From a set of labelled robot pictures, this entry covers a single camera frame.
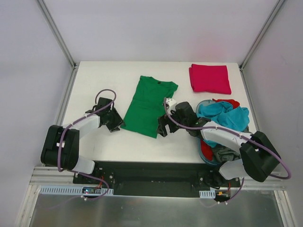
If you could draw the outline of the green t shirt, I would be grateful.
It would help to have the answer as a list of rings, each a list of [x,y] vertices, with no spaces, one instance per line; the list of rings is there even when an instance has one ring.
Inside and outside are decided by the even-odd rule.
[[[178,85],[172,81],[140,76],[121,128],[157,138],[158,118],[165,114],[164,98],[172,98],[177,89]]]

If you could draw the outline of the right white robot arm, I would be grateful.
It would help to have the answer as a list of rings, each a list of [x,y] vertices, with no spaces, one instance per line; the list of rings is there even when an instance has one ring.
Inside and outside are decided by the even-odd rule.
[[[232,161],[223,161],[213,174],[217,186],[225,186],[230,179],[249,176],[257,182],[264,182],[281,163],[281,157],[268,137],[256,133],[240,132],[217,124],[205,117],[197,117],[188,102],[177,103],[164,98],[165,114],[158,118],[157,133],[166,137],[184,129],[200,140],[209,140],[227,147],[240,155]]]

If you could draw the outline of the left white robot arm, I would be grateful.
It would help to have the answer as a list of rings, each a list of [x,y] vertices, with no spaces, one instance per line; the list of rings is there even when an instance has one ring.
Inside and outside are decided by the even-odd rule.
[[[81,121],[65,126],[49,127],[41,153],[41,162],[61,170],[84,173],[84,179],[95,184],[100,179],[96,162],[80,156],[80,139],[91,131],[106,126],[109,132],[119,131],[123,119],[114,107],[114,101],[100,97]]]

